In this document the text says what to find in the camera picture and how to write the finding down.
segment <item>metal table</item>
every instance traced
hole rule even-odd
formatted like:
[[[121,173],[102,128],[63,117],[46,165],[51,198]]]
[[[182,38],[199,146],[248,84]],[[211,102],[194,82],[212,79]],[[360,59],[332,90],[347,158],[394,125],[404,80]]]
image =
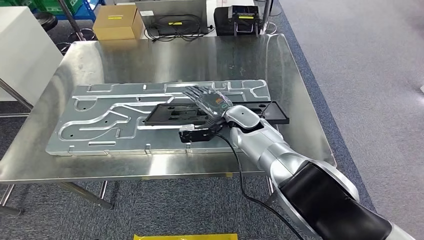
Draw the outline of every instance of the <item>metal table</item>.
[[[94,203],[107,180],[232,176],[231,153],[53,156],[47,142],[77,85],[263,79],[290,117],[279,126],[291,147],[312,159],[336,162],[283,35],[202,37],[193,42],[114,40],[74,42],[10,148],[0,161],[1,184],[59,183]],[[246,175],[263,171],[240,154]],[[106,181],[100,197],[71,183]]]

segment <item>black stool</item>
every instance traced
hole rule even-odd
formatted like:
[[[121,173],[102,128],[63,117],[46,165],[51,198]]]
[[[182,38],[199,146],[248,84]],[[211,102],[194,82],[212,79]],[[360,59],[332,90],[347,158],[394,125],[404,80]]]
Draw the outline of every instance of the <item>black stool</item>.
[[[58,24],[58,19],[50,12],[37,12],[34,13],[34,17],[38,20],[41,27],[46,32],[56,27],[56,25]]]

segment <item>black plastic tray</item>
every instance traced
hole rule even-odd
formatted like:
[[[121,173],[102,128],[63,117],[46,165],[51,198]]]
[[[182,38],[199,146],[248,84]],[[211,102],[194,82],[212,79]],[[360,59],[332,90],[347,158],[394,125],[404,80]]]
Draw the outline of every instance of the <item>black plastic tray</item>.
[[[290,122],[276,101],[233,102],[233,104],[246,106],[271,125]],[[208,117],[195,103],[162,103],[153,109],[144,124],[147,126],[203,125]]]

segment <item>yellow label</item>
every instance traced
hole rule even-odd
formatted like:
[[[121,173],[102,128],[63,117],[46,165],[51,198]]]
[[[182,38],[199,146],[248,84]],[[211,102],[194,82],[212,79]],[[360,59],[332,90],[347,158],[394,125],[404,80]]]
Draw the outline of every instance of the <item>yellow label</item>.
[[[237,240],[237,234],[230,233],[181,236],[137,236],[134,234],[134,240]]]
[[[107,17],[107,19],[109,19],[109,20],[114,20],[114,19],[122,19],[122,15],[120,15],[120,16],[108,16]]]

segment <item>aluminum plate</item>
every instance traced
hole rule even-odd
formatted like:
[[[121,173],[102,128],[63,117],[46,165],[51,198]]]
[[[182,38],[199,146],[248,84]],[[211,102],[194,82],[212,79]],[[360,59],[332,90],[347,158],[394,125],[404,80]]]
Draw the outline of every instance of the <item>aluminum plate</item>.
[[[230,152],[220,138],[180,142],[180,125],[144,125],[157,104],[189,103],[182,91],[194,85],[219,90],[233,102],[271,100],[264,80],[79,85],[46,152],[59,156]],[[229,137],[229,130],[223,129],[221,134]]]

